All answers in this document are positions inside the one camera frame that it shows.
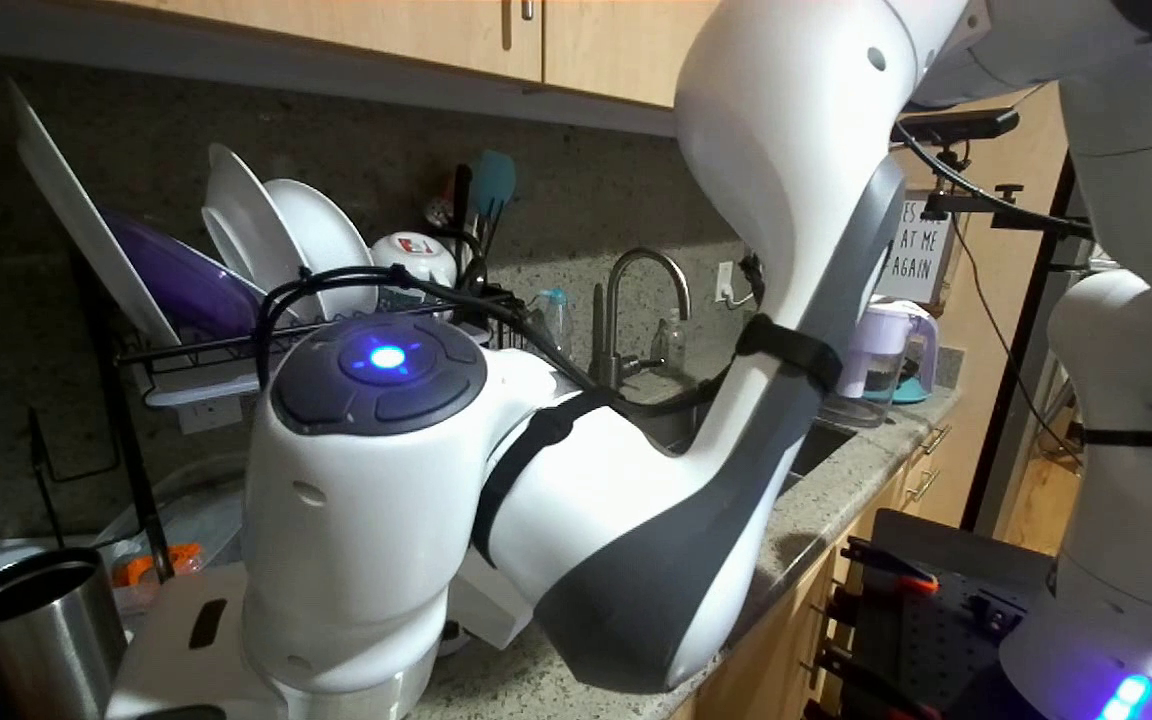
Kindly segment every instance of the bottle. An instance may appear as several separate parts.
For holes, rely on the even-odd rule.
[[[686,315],[682,309],[667,309],[651,338],[651,361],[682,372],[686,356],[690,356]]]
[[[539,288],[539,315],[552,349],[572,356],[572,298],[564,288]]]

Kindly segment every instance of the glowing blue circle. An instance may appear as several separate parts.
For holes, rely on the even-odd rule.
[[[1143,704],[1152,696],[1152,681],[1149,676],[1128,676],[1111,696],[1125,701],[1125,704]]]
[[[393,369],[404,369],[408,365],[408,353],[400,343],[376,343],[368,353],[368,365],[380,369],[380,372],[393,372]]]

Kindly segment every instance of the blue light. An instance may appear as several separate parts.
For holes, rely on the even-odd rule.
[[[368,353],[368,365],[380,369],[380,372],[393,372],[393,369],[404,369],[408,365],[408,353],[400,343],[376,343]]]
[[[1111,701],[1100,707],[1097,720],[1140,720],[1152,701],[1152,681],[1149,676],[1125,676]]]

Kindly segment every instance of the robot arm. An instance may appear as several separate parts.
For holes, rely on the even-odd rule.
[[[1131,151],[1152,144],[1152,123],[1137,136],[1131,89],[1111,84],[1111,68],[1152,52],[1140,15],[1152,29],[1143,0],[723,0],[682,78],[682,147],[759,258],[770,291],[696,445],[665,458],[587,403],[496,493],[514,439],[572,400],[539,361],[393,321],[304,339],[263,393],[251,439],[244,645],[261,676],[304,715],[408,707],[471,535],[582,681],[651,693],[703,670],[830,393],[830,349],[843,349],[896,230],[887,130],[901,110],[1073,81],[1092,216],[1137,231],[1125,210],[1143,203],[1111,174],[1152,167],[1152,151]],[[1100,89],[1115,89],[1125,123],[1097,122]],[[1152,281],[1152,245],[1131,231],[1115,235],[1120,262]],[[1075,535],[1111,575],[1103,554],[1090,554],[1100,534]]]
[[[1051,309],[1051,349],[1090,426],[1081,504],[1000,670],[1039,715],[1152,715],[1152,6],[998,0],[979,24],[918,97],[1059,81],[1081,199],[1120,263]]]
[[[757,329],[794,329],[797,349],[776,356],[750,333],[751,353],[686,458],[601,409],[499,504],[487,554],[582,681],[667,690],[736,623],[779,481],[831,393],[812,372],[849,343],[896,235],[887,123],[955,15],[962,0],[730,0],[702,33],[678,97],[682,144],[766,262]]]

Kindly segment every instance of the cup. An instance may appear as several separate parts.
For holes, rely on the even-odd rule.
[[[0,715],[101,715],[124,645],[101,554],[40,554],[0,572]]]

